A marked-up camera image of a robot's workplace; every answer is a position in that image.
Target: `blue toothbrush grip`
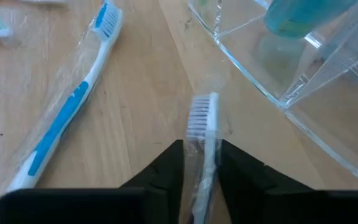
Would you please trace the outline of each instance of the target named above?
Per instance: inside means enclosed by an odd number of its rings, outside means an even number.
[[[44,161],[47,153],[51,150],[53,143],[60,139],[64,129],[68,123],[73,119],[75,113],[81,107],[83,98],[86,97],[86,92],[89,88],[89,84],[83,81],[73,92],[73,94],[66,100],[66,103],[61,108],[59,114],[49,127],[49,130],[44,135],[42,140],[35,147],[36,156],[33,163],[30,166],[28,174],[35,176],[41,163]]]

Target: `clear plastic container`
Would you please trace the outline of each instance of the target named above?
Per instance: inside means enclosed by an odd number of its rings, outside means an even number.
[[[358,176],[358,1],[327,9],[332,16],[323,22],[324,15],[316,16],[304,38],[267,28],[271,3],[190,0],[190,8],[241,72]]]

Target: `plastic wrapper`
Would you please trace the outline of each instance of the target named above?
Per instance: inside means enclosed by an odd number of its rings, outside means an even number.
[[[27,3],[54,5],[54,6],[65,6],[68,4],[68,0],[21,0],[21,1]]]
[[[100,3],[0,1],[14,31],[14,41],[0,44],[0,195],[89,72],[100,44],[89,27]]]
[[[180,223],[211,223],[219,184],[218,167],[220,165],[222,142],[219,104],[216,105],[216,109],[218,114],[216,130],[207,131],[204,138],[187,135],[184,142],[185,175]],[[213,139],[215,142],[214,153],[206,151],[208,138]]]

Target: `blue bottle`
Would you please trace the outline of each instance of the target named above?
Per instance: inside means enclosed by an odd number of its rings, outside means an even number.
[[[347,11],[358,0],[273,0],[265,25],[273,33],[303,38],[313,29]]]

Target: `wood grain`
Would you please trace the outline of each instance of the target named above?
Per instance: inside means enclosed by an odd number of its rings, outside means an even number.
[[[120,37],[38,187],[120,186],[184,138],[194,94],[218,91],[225,139],[313,188],[358,189],[355,177],[300,133],[231,64],[195,21],[186,0],[116,4],[125,12]],[[0,193],[29,151],[17,147],[58,85],[59,67],[75,52],[99,5],[72,0],[69,9],[21,4],[16,11],[0,10],[8,18],[22,16],[15,27],[25,31],[18,36],[22,45],[0,46]],[[26,16],[37,21],[23,28]]]

